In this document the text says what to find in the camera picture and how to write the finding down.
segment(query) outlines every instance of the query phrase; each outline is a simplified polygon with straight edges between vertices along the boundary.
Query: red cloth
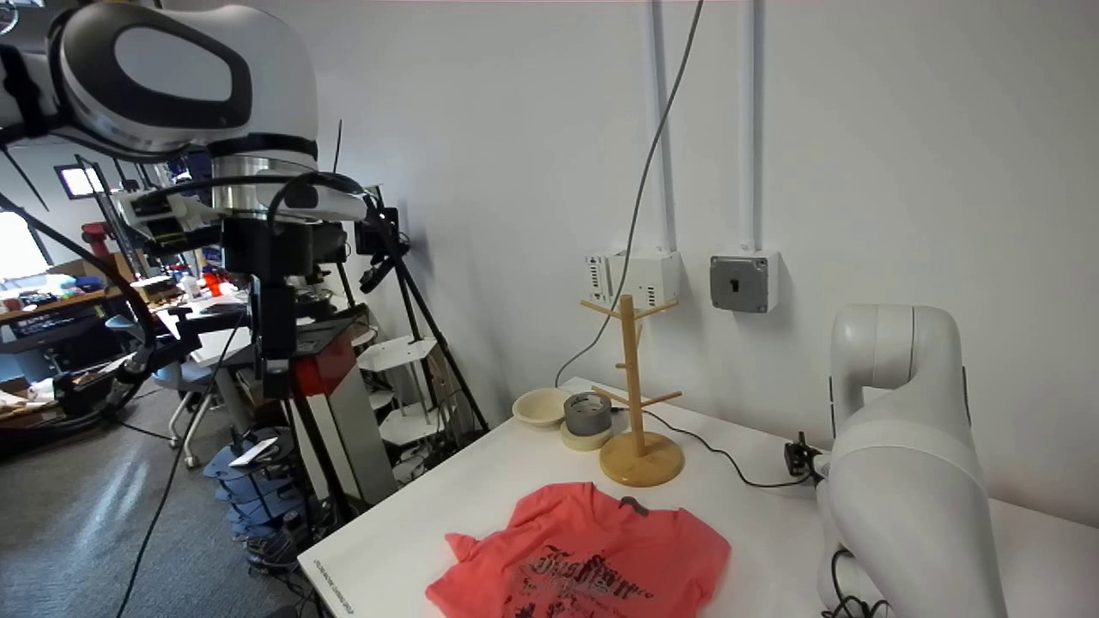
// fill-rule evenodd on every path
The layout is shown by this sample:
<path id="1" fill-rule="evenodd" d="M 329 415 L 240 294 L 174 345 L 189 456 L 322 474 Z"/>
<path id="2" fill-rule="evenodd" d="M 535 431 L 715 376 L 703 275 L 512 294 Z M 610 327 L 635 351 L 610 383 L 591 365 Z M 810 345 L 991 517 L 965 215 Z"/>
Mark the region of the red cloth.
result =
<path id="1" fill-rule="evenodd" d="M 539 486 L 509 527 L 446 542 L 457 568 L 426 590 L 446 618 L 690 618 L 730 554 L 690 513 L 644 513 L 595 483 Z"/>

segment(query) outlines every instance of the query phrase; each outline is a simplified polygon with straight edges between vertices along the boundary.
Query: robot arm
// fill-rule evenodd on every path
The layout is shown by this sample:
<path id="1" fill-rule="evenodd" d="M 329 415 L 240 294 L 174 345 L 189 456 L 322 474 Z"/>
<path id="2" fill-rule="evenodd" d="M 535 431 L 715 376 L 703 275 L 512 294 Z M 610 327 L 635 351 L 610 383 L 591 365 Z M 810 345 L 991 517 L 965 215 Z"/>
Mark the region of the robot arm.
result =
<path id="1" fill-rule="evenodd" d="M 957 327 L 941 310 L 853 304 L 833 318 L 823 517 L 899 618 L 1003 618 Z M 894 389 L 863 403 L 863 389 Z"/>
<path id="2" fill-rule="evenodd" d="M 361 189 L 311 164 L 302 40 L 250 7 L 82 4 L 60 16 L 47 54 L 0 44 L 0 67 L 0 145 L 60 134 L 132 162 L 211 152 L 221 244 L 250 277 L 256 365 L 272 396 L 286 396 L 296 285 L 343 252 L 333 220 L 365 220 Z"/>

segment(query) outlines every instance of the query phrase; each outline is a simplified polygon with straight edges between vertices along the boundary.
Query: electrical outlet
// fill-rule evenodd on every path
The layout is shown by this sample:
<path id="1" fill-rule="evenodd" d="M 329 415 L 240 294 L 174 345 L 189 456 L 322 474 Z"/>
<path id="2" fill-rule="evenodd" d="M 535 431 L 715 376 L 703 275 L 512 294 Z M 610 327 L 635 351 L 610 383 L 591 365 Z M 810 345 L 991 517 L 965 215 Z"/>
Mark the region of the electrical outlet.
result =
<path id="1" fill-rule="evenodd" d="M 773 313 L 780 292 L 780 253 L 715 253 L 710 297 L 730 313 Z"/>
<path id="2" fill-rule="evenodd" d="M 587 297 L 610 304 L 626 253 L 595 253 L 587 259 Z M 640 252 L 630 262 L 622 294 L 633 294 L 640 310 L 672 304 L 680 297 L 682 262 L 671 252 Z"/>

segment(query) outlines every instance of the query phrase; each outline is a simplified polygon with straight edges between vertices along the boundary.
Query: gray floor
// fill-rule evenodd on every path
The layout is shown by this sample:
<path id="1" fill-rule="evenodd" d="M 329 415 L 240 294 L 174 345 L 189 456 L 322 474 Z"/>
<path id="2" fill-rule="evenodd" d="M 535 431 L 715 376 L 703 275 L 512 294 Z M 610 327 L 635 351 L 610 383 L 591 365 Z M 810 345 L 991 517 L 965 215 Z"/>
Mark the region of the gray floor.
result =
<path id="1" fill-rule="evenodd" d="M 132 421 L 165 431 L 173 404 L 173 392 L 144 383 Z M 222 440 L 227 419 L 214 412 L 197 454 L 211 459 Z M 116 613 L 173 459 L 174 448 L 163 440 L 119 427 L 0 459 L 0 613 Z M 128 613 L 283 618 L 316 611 L 286 584 L 246 573 L 227 503 L 200 469 L 179 459 Z"/>

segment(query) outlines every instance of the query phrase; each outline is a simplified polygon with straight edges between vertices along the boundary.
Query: power socket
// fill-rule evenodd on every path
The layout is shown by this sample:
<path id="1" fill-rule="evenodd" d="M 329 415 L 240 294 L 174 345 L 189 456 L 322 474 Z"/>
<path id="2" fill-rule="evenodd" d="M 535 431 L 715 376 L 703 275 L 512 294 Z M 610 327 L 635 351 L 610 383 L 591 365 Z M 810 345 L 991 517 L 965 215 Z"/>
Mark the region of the power socket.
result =
<path id="1" fill-rule="evenodd" d="M 710 301 L 730 313 L 773 313 L 780 304 L 780 253 L 715 253 Z"/>
<path id="2" fill-rule="evenodd" d="M 610 304 L 617 277 L 626 268 L 626 252 L 587 259 L 587 297 Z M 680 297 L 682 262 L 672 252 L 640 252 L 630 262 L 622 294 L 633 294 L 640 310 L 672 304 Z"/>

